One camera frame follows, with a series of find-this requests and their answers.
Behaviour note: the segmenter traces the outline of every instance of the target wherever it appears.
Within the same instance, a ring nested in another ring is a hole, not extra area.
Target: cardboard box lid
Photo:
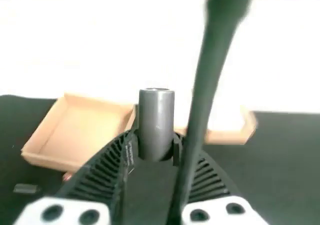
[[[75,172],[114,137],[131,128],[133,108],[65,94],[49,110],[21,155],[34,165]]]
[[[257,127],[257,120],[253,112],[240,108],[243,125],[240,129],[230,130],[214,130],[210,128],[210,120],[208,129],[204,138],[205,144],[224,144],[224,145],[244,145],[248,139],[254,134]],[[174,131],[182,135],[186,135],[187,128],[175,126]]]

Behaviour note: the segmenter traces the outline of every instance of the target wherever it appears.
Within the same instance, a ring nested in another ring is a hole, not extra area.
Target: white wall
[[[56,98],[73,91],[136,102],[139,88],[169,87],[183,106],[194,82],[204,2],[0,0],[0,94]],[[319,5],[253,0],[223,68],[217,114],[237,117],[240,105],[320,112]]]

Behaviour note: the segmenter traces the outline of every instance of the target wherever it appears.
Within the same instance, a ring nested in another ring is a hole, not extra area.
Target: screw hole
[[[208,221],[210,216],[206,211],[202,209],[195,209],[190,213],[190,218],[193,222],[204,222]]]
[[[100,214],[97,210],[87,210],[81,214],[79,222],[81,225],[93,225],[99,220],[99,216]]]
[[[52,205],[44,210],[42,213],[42,219],[46,222],[52,222],[61,216],[63,210],[64,209],[61,205]]]
[[[226,211],[228,214],[244,214],[246,212],[243,206],[234,202],[226,206]]]

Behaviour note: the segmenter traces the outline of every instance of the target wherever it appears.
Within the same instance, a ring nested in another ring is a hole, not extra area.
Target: black rod
[[[249,0],[207,0],[207,20],[195,75],[193,98],[167,225],[180,224],[188,203],[213,98],[230,43]]]

